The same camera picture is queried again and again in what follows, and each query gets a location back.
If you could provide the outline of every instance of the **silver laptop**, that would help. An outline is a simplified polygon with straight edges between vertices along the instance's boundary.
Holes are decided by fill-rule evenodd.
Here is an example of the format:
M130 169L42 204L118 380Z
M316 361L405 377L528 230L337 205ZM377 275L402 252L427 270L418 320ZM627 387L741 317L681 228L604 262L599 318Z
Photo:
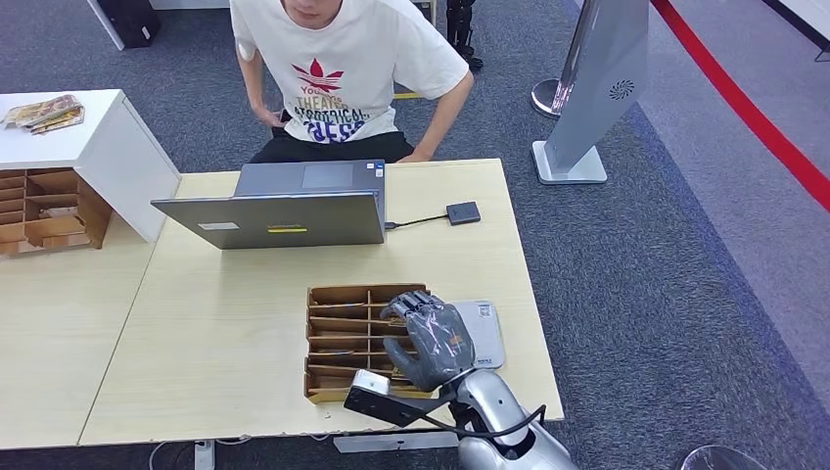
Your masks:
M231 198L151 204L222 250L384 243L383 161L246 164Z

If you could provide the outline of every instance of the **black pants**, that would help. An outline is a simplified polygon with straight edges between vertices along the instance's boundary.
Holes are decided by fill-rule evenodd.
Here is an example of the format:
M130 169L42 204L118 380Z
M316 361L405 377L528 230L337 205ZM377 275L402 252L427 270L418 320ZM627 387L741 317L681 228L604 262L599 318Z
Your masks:
M339 144L299 140L280 127L273 127L271 132L274 138L251 159L252 164L345 160L383 160L393 164L414 150L406 142L403 132L388 132Z

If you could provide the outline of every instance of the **graphic print on t-shirt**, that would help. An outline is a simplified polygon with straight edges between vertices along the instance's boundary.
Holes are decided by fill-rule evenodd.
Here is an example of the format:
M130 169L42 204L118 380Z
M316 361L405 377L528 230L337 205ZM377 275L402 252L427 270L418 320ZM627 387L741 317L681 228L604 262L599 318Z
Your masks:
M292 67L298 78L306 83L300 87L294 113L302 119L302 125L315 142L345 142L371 118L332 94L341 89L342 70L325 72L316 58L308 69L295 64Z

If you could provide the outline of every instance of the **metal base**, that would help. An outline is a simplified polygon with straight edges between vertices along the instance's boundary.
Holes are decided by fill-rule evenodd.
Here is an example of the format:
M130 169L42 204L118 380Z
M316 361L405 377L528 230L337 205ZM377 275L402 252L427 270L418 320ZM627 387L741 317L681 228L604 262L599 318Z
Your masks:
M447 432L346 436L334 442L340 453L458 447L458 437Z
M193 469L214 470L216 468L215 449L216 442L213 439L196 441L193 455Z
M596 147L591 147L571 171L554 174L551 172L548 156L545 155L544 144L543 140L533 142L533 159L536 161L536 173L542 184L590 184L604 183L608 180L608 174L602 166Z
M818 56L815 58L816 62L830 62L830 45L824 48L823 51L818 53Z
M559 80L557 79L543 80L538 82L530 93L530 103L533 108L547 118L558 118L562 115L560 110L552 108L558 87Z
M703 446L690 453L677 470L766 470L766 467L740 450Z

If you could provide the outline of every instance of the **gray carpet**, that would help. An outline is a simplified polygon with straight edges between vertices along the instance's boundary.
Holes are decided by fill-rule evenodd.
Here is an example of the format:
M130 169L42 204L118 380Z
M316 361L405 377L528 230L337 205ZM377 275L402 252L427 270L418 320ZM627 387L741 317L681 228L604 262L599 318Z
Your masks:
M830 175L822 145L830 64L812 61L815 45L758 0L672 3L761 111ZM657 14L649 41L640 106L830 409L830 212L729 108Z
M183 171L235 169L263 143L247 110L227 13L164 13L147 50L117 53L83 0L3 0L0 92L123 88ZM830 468L828 416L660 139L634 109L600 143L609 182L542 187L530 142L551 122L531 86L562 66L574 24L559 2L476 4L477 87L438 157L502 159L566 420L584 469L668 469L718 443L774 469ZM528 31L549 32L543 39ZM53 36L43 34L53 31ZM398 106L415 140L431 106ZM0 469L143 469L151 446L0 452ZM157 469L192 468L170 445ZM339 455L331 440L221 447L227 469L456 468L452 451Z

